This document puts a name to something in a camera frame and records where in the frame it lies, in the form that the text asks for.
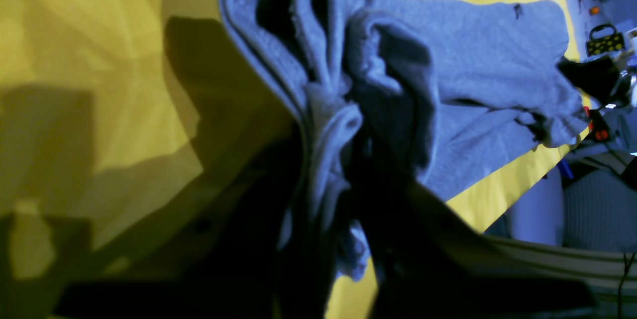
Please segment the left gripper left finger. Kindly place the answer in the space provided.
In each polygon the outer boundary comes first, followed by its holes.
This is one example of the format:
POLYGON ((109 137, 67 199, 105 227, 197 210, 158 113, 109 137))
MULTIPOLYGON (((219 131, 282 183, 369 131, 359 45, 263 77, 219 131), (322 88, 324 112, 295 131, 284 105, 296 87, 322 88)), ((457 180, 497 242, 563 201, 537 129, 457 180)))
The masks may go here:
POLYGON ((214 203, 122 274, 69 285, 69 319, 276 319, 275 252, 301 166, 301 133, 285 128, 214 203))

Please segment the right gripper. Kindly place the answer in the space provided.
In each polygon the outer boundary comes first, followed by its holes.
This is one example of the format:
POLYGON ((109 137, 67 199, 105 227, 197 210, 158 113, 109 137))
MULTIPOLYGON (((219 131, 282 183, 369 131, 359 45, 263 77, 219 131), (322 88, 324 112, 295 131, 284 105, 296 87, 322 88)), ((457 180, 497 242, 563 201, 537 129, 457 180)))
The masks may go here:
POLYGON ((602 57, 588 62, 562 58, 557 69, 573 86, 593 97, 602 106, 637 106, 636 52, 621 52, 613 59, 602 57))

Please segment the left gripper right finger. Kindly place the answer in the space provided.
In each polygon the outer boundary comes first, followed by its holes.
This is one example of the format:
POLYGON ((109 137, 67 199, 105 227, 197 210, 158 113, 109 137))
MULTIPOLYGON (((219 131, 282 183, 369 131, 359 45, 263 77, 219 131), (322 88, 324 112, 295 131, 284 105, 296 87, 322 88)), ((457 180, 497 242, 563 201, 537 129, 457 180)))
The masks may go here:
POLYGON ((371 319, 591 319, 580 280, 505 255, 398 164, 370 130, 353 140, 351 197, 379 292, 371 319))

